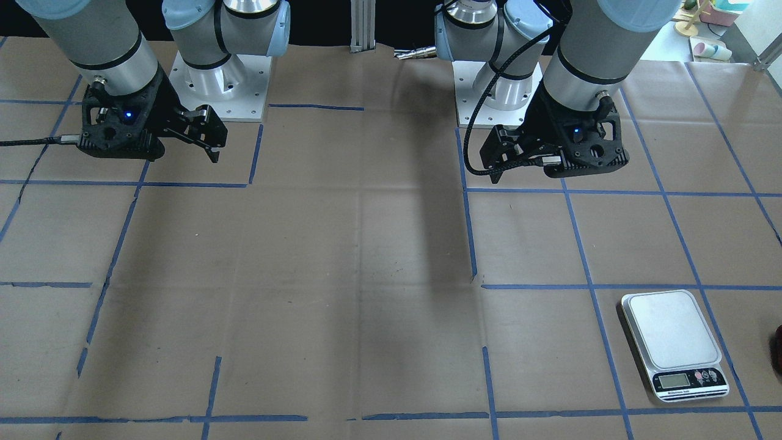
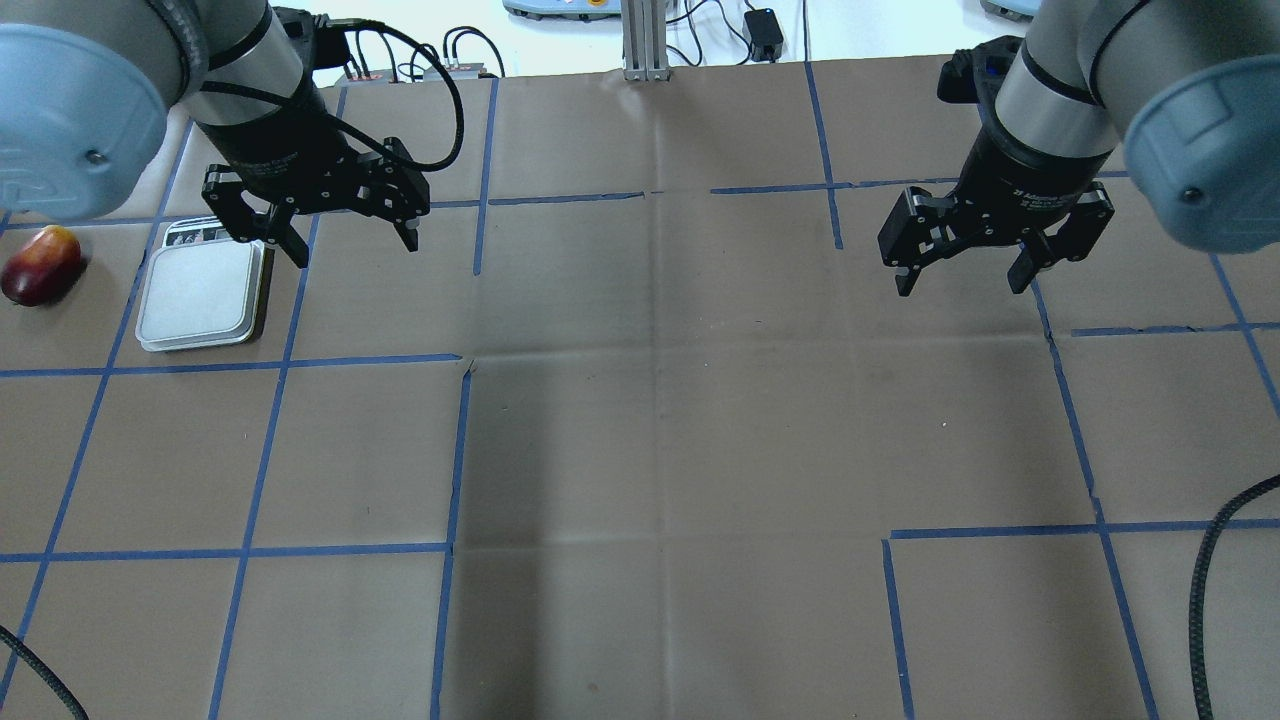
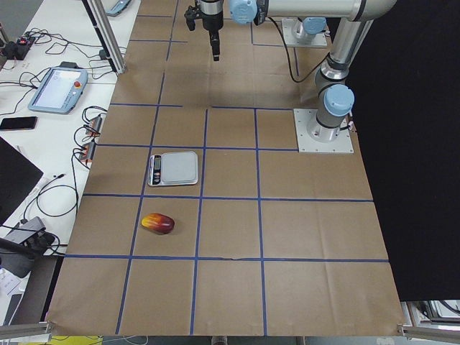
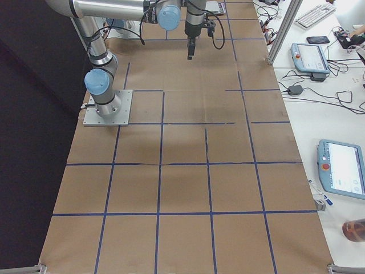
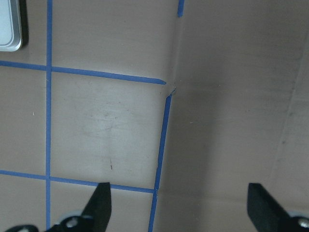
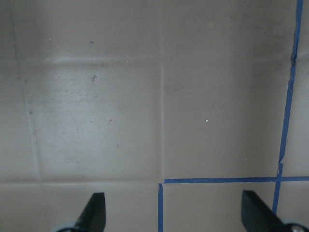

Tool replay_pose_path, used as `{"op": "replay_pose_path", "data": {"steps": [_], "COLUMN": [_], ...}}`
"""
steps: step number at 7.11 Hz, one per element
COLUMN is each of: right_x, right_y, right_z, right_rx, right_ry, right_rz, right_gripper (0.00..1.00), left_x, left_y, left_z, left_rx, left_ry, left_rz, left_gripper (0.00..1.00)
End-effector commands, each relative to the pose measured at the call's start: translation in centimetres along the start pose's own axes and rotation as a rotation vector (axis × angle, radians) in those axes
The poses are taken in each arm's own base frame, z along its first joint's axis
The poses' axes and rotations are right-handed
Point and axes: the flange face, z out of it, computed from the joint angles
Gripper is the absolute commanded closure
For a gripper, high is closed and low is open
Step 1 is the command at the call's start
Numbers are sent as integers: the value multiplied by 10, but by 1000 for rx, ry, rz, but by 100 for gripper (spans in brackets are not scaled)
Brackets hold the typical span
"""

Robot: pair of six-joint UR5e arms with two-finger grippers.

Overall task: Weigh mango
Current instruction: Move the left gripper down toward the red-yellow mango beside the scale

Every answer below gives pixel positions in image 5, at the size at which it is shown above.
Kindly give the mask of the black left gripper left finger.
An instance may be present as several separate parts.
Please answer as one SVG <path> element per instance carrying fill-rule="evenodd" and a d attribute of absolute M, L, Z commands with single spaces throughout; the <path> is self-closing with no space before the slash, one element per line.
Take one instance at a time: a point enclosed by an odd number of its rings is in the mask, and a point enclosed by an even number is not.
<path fill-rule="evenodd" d="M 49 232 L 105 232 L 112 214 L 111 185 L 99 183 L 80 215 L 66 217 Z"/>

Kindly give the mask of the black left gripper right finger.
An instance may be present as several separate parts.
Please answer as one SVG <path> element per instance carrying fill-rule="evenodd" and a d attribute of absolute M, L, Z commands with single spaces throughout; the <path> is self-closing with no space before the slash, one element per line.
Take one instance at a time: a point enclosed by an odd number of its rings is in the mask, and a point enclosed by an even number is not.
<path fill-rule="evenodd" d="M 247 214 L 258 232 L 307 232 L 309 218 L 291 216 L 260 183 L 249 183 Z"/>

